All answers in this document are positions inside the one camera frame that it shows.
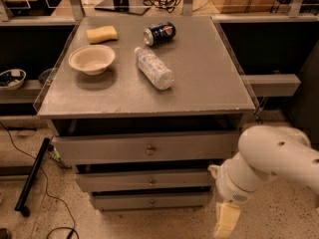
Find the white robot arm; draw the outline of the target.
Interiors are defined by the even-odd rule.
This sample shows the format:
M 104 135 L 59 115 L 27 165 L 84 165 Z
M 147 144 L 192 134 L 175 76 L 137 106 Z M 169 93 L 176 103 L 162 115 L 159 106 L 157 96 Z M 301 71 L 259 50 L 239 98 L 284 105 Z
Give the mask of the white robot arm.
M 208 171 L 222 198 L 216 204 L 214 239 L 227 239 L 238 222 L 241 206 L 266 183 L 285 177 L 319 193 L 319 151 L 294 127 L 255 125 L 238 140 L 238 153 Z

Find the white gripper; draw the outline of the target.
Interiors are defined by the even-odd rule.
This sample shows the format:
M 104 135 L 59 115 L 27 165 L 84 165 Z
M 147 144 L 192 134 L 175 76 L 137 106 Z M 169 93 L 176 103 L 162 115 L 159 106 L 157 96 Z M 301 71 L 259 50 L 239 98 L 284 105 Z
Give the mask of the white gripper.
M 266 174 L 252 168 L 244 159 L 227 159 L 222 165 L 210 165 L 208 171 L 215 179 L 219 195 L 225 200 L 216 203 L 213 237 L 227 239 L 240 216 L 241 208 L 236 204 L 248 202 L 266 183 Z

